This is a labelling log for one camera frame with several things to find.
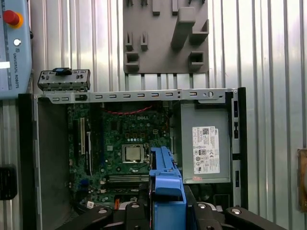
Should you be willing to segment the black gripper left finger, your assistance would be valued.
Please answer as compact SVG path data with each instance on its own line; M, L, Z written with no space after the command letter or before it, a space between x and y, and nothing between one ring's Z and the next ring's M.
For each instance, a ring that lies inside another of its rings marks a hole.
M76 218L78 230L149 230L149 185L139 186L136 201L118 209L98 205Z

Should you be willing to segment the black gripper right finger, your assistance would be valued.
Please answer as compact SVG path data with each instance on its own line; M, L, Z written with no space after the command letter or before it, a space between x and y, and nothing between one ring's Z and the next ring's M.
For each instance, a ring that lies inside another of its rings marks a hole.
M219 212L210 203L197 202L185 186L188 230L283 230L284 228L242 207Z

